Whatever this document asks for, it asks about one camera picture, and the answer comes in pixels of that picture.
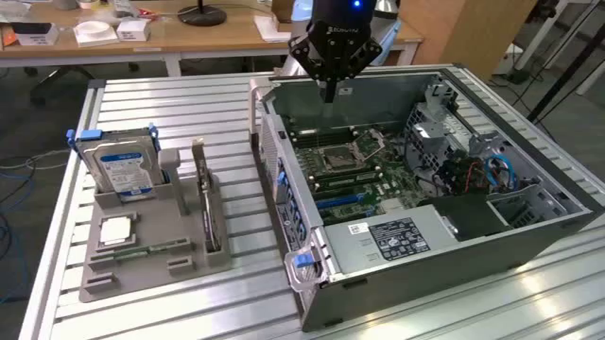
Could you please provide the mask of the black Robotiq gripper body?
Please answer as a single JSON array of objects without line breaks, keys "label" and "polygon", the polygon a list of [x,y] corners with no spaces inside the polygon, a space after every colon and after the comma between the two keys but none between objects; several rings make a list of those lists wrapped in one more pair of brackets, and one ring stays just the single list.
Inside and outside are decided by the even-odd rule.
[{"label": "black Robotiq gripper body", "polygon": [[314,1],[313,16],[308,28],[309,38],[316,50],[314,57],[325,60],[329,71],[329,46],[340,38],[362,38],[372,36],[370,22],[374,18],[376,1]]}]

